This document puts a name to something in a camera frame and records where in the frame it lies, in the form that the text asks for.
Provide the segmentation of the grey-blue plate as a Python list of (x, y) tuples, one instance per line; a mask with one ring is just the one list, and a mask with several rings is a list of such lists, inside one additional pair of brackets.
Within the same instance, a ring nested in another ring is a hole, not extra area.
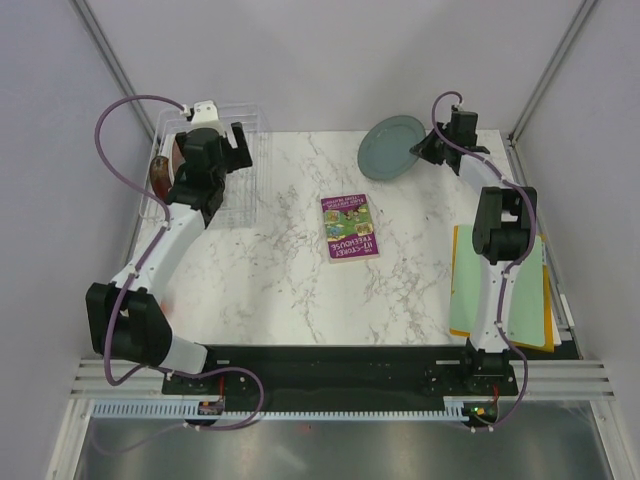
[(426, 137), (421, 121), (397, 115), (379, 122), (363, 138), (357, 154), (360, 172), (375, 181), (393, 180), (418, 160), (411, 148)]

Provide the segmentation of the red and blue plate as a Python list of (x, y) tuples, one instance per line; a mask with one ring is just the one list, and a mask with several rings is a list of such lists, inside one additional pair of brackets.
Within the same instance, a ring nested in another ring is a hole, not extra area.
[(185, 163), (184, 156), (180, 150), (179, 144), (176, 140), (177, 135), (171, 135), (169, 138), (169, 150), (168, 150), (168, 158), (169, 158), (169, 168), (170, 172), (175, 175), (180, 166)]

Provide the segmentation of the red floral small plate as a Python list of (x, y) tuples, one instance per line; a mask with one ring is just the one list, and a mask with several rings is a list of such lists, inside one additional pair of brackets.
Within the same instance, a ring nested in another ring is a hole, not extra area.
[(169, 159), (163, 155), (156, 155), (149, 165), (149, 182), (154, 195), (164, 204), (168, 202), (169, 193), (173, 186), (170, 174)]

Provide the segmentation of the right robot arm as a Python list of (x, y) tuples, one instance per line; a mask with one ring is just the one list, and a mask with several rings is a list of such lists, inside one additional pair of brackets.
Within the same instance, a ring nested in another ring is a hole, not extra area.
[(493, 386), (515, 393), (509, 364), (514, 345), (507, 331), (515, 281), (535, 245), (537, 193), (509, 180), (490, 160), (477, 144), (477, 122), (476, 113), (453, 106), (450, 121), (434, 121), (410, 152), (448, 166), (478, 194), (471, 244), (480, 262), (480, 289), (474, 326), (456, 368), (459, 384), (473, 394)]

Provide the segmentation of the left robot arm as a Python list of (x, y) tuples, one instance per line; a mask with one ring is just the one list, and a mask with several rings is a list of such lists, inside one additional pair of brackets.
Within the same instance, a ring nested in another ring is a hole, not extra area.
[(169, 155), (150, 165), (151, 184), (167, 218), (109, 283), (94, 283), (85, 300), (93, 349), (104, 359), (185, 373), (208, 393), (219, 382), (205, 346), (177, 336), (161, 307), (181, 259), (223, 203), (229, 174), (253, 165), (241, 123), (230, 133), (215, 122), (176, 133)]

